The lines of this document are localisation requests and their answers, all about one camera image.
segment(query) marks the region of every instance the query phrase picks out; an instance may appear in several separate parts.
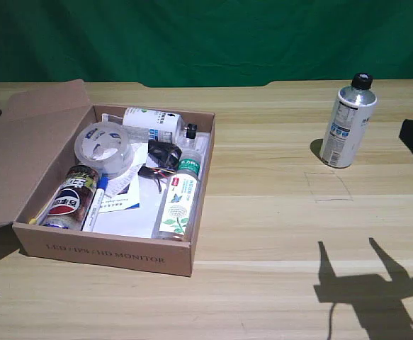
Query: cardboard box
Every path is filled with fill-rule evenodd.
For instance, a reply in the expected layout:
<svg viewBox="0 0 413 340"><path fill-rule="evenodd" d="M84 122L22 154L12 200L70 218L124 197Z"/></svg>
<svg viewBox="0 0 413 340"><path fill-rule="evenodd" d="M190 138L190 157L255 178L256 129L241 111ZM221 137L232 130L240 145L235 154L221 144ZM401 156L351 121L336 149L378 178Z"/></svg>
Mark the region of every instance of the cardboard box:
<svg viewBox="0 0 413 340"><path fill-rule="evenodd" d="M78 232L29 225L77 163L74 141L102 113L126 107L91 105L82 80L10 97L0 117L0 226L13 229L29 256L190 276L214 144L213 113L179 112L210 132L205 171L189 242Z"/></svg>

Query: tape roll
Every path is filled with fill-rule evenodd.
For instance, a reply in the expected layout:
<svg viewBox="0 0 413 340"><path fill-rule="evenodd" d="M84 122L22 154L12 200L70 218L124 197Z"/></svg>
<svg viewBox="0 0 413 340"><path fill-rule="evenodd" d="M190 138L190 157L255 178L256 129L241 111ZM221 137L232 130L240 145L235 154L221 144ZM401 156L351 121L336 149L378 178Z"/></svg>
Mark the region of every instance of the tape roll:
<svg viewBox="0 0 413 340"><path fill-rule="evenodd" d="M112 179L129 169L134 152L128 133L119 124L94 123L76 138L74 151L79 161Z"/></svg>

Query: marker pen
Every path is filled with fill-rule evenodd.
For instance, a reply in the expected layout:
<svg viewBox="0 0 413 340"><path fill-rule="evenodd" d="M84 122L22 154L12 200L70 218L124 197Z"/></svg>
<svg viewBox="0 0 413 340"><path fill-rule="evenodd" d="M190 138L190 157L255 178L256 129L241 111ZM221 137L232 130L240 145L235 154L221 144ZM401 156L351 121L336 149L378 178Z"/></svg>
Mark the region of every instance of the marker pen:
<svg viewBox="0 0 413 340"><path fill-rule="evenodd" d="M96 218L98 218L99 208L101 207L102 199L104 198L104 193L106 192L108 183L108 177L102 176L98 182L98 188L96 189L96 194L94 195L93 202L90 205L88 215L86 216L84 227L82 231L92 232L94 224L96 223Z"/></svg>

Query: canned drink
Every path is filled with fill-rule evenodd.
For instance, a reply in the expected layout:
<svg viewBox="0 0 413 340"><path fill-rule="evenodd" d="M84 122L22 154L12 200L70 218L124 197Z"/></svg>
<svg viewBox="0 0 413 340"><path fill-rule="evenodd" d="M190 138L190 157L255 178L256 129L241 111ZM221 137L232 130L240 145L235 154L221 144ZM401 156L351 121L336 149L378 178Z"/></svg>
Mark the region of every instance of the canned drink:
<svg viewBox="0 0 413 340"><path fill-rule="evenodd" d="M99 180L96 170L85 165L69 169L42 225L81 230Z"/></svg>

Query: green cloth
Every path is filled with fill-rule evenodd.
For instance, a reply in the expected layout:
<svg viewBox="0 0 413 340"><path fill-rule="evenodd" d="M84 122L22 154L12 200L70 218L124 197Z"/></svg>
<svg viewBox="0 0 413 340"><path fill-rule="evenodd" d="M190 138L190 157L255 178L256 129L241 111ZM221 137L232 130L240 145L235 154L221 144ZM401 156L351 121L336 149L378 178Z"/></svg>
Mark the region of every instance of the green cloth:
<svg viewBox="0 0 413 340"><path fill-rule="evenodd" d="M413 78L413 0L0 0L0 81Z"/></svg>

